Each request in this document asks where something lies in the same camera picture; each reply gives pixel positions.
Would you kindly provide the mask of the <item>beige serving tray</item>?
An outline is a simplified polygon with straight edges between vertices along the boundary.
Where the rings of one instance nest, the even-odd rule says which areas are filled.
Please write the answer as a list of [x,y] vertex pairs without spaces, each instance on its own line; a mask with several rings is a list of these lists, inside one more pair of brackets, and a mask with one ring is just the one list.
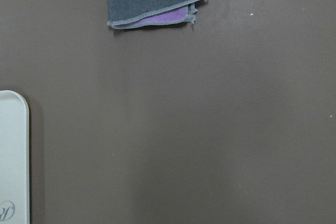
[[1,91],[1,223],[30,223],[29,107]]

